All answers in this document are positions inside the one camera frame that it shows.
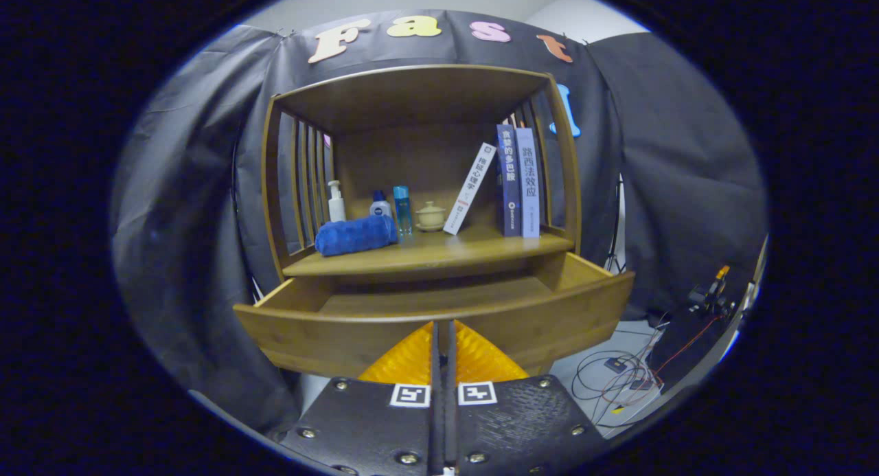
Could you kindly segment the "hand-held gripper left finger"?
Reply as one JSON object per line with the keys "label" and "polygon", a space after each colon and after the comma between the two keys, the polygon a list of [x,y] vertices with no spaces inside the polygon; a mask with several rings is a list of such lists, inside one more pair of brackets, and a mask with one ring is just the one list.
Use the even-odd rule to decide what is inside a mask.
{"label": "hand-held gripper left finger", "polygon": [[431,322],[426,385],[332,378],[283,444],[332,475],[443,475],[446,336]]}

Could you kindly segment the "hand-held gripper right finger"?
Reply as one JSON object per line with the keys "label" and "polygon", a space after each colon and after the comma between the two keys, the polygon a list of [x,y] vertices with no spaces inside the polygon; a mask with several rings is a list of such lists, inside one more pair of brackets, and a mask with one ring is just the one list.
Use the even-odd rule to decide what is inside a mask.
{"label": "hand-held gripper right finger", "polygon": [[446,321],[446,475],[568,475],[609,442],[552,375],[460,383],[456,326]]}

